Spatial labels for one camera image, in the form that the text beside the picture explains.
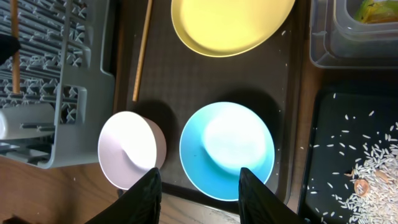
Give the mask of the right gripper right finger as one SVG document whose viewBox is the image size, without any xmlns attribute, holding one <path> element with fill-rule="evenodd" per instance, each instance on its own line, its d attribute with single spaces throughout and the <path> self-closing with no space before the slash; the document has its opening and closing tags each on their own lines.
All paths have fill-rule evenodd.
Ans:
<svg viewBox="0 0 398 224">
<path fill-rule="evenodd" d="M 281 202 L 248 168 L 239 175 L 240 224 L 307 223 Z"/>
</svg>

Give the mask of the green orange snack wrapper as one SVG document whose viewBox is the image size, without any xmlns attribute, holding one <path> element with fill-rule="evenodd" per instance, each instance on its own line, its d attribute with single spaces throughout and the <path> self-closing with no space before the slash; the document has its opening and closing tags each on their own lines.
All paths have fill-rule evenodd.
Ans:
<svg viewBox="0 0 398 224">
<path fill-rule="evenodd" d="M 397 22 L 397 1 L 364 0 L 357 10 L 354 20 L 363 24 Z"/>
</svg>

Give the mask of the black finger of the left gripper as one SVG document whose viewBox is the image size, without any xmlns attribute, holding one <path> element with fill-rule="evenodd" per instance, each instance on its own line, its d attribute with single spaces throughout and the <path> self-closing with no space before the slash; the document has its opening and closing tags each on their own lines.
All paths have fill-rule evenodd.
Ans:
<svg viewBox="0 0 398 224">
<path fill-rule="evenodd" d="M 19 40 L 11 35 L 0 34 L 0 65 L 21 49 Z"/>
</svg>

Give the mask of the light blue bowl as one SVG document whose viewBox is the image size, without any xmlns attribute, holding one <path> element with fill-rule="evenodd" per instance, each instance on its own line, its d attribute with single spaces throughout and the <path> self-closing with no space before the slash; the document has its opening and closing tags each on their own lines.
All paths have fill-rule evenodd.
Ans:
<svg viewBox="0 0 398 224">
<path fill-rule="evenodd" d="M 249 108 L 217 102 L 196 111 L 180 136 L 180 161 L 189 181 L 220 201 L 238 200 L 241 168 L 265 184 L 275 163 L 275 147 L 265 122 Z"/>
</svg>

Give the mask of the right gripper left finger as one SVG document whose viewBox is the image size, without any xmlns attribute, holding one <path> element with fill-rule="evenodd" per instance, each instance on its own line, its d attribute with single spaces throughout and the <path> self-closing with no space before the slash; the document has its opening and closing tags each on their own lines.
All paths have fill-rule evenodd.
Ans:
<svg viewBox="0 0 398 224">
<path fill-rule="evenodd" d="M 152 168 L 112 205 L 97 214 L 89 224 L 158 224 L 162 201 L 162 181 L 158 168 Z"/>
</svg>

